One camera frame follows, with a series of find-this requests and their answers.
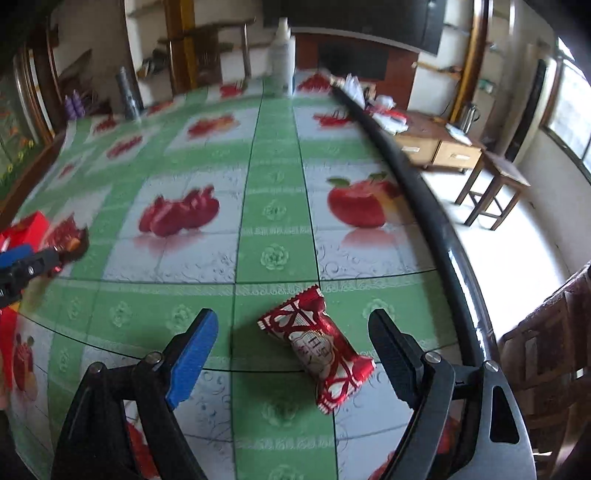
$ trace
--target glass tabletop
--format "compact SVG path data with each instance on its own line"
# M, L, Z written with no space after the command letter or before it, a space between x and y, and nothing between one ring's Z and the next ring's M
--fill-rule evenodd
M69 125L19 212L42 211L50 231L73 219L90 234L86 255L32 281L20 305L11 427L39 478L50 476L86 368L161 351L201 308L216 312L219 336L174 414L212 480L372 476L412 415L369 340L373 309L459 362L439 275L396 180L321 77L298 72L296 86L293 99L277 99L253 79L176 97L138 122ZM181 204L197 213L187 219ZM377 363L329 415L289 346L256 325L315 284L353 347ZM126 415L143 442L133 402ZM144 475L157 475L142 458Z

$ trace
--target black table edge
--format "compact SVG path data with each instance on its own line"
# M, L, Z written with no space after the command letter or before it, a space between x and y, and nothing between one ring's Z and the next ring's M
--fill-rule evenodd
M478 280L449 218L408 157L376 121L341 89L333 94L359 122L392 173L433 256L452 313L464 365L479 367L484 360L499 361L491 319Z

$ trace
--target chocolate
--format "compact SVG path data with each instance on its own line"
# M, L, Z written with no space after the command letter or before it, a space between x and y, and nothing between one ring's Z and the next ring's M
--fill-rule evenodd
M261 330L289 342L306 370L318 380L316 404L329 414L357 391L375 363L359 355L326 314L320 287L314 286L258 320Z

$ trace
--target drawer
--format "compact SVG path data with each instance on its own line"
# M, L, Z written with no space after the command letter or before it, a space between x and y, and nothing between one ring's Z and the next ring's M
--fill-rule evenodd
M480 148L454 142L441 142L433 165L454 168L474 168L480 158Z
M434 138L407 137L405 135L396 135L396 143L402 148L402 151L408 155L411 162L418 165L431 163L433 155L439 145L439 140Z

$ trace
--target television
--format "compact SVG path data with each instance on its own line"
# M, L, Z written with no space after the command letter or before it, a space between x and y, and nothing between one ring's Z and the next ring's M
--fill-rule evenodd
M437 55L447 0L263 0L263 22L295 33L364 38Z

